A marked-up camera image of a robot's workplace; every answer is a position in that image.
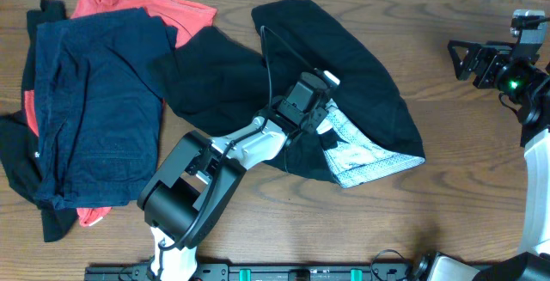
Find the black shorts with white lining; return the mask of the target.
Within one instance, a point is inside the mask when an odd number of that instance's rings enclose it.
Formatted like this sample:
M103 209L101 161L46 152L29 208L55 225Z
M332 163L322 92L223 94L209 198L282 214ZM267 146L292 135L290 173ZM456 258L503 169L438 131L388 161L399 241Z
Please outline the black shorts with white lining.
M424 163L421 136L388 71L336 19L311 0L260 5L251 16L266 36L266 55L206 27L150 62L177 116L221 137L248 125L304 71L328 70L340 84L327 126L301 136L270 166L348 188Z

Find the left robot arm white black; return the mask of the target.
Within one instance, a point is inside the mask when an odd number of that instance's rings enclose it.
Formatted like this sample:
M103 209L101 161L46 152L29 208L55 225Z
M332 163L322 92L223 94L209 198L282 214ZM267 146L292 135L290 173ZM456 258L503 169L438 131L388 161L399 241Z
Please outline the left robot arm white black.
M190 279L198 267L199 243L223 214L245 173L273 159L301 135L321 132L333 105L325 98L303 102L282 97L228 135L184 135L137 200L155 243L148 278Z

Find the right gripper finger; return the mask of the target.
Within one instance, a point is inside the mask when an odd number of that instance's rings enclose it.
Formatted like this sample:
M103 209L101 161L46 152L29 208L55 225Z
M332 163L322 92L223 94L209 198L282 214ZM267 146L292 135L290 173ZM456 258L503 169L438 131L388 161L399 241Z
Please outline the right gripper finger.
M472 57L466 47L449 47L449 55L453 64L456 79L466 81L471 74Z
M480 43L477 42L471 42L471 41L463 41L463 40L450 40L447 49L449 51L449 55L452 58L458 58L459 57L459 49L463 49L465 51L466 57L473 57L475 56L483 46Z

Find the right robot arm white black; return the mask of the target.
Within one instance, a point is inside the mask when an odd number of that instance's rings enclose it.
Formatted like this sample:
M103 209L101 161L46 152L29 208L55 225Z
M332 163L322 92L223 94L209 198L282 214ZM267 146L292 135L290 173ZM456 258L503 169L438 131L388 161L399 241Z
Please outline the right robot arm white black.
M517 254L480 270L441 253L423 256L410 280L549 279L549 72L535 67L541 43L451 40L455 75L477 89L496 89L522 126L528 170L522 239Z

